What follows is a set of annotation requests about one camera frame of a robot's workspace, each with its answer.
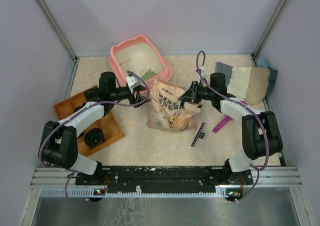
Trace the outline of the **beige cat litter bag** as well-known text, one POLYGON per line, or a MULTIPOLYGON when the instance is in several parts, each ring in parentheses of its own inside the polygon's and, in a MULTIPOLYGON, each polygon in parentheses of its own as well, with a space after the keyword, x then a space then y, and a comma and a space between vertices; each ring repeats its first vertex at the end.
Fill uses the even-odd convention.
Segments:
POLYGON ((195 130, 198 125, 194 116, 201 112, 200 104, 184 103, 178 98, 187 89, 169 81, 157 79, 150 91, 147 111, 147 126, 150 129, 167 131, 195 130))

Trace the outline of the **purple plastic scoop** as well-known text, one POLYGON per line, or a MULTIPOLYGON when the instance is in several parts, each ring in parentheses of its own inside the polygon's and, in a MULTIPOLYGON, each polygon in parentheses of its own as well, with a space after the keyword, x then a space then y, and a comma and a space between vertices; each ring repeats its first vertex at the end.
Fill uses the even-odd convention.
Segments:
POLYGON ((226 116, 217 126, 213 128, 213 132, 217 133, 220 131, 232 118, 229 116, 226 116))

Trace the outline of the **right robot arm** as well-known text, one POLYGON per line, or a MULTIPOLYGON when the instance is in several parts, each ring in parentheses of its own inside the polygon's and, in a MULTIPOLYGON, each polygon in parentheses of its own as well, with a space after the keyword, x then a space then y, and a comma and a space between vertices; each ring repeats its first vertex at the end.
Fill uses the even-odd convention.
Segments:
POLYGON ((234 95, 228 93, 226 76, 215 72, 210 81, 193 81, 185 93, 178 97, 180 106, 210 101, 220 113, 241 125, 242 149, 227 159, 223 166, 222 179, 235 184, 245 175, 254 162, 264 159, 262 168, 268 165, 269 157, 283 150, 283 141, 276 115, 272 111, 253 110, 234 95))

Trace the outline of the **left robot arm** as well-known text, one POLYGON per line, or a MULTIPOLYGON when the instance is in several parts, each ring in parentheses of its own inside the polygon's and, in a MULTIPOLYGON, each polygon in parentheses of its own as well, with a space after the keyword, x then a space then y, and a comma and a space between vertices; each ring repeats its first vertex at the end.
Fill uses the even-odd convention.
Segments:
POLYGON ((132 71, 127 72, 125 86, 116 86, 116 75, 107 71, 100 75, 98 87, 89 90, 85 104, 72 115, 59 120, 48 121, 43 128, 38 158, 44 167, 59 167, 74 173, 82 173, 91 183, 103 181, 104 172, 100 162, 78 152, 78 137, 94 122, 111 112, 113 106, 137 108, 149 102, 147 83, 132 71))

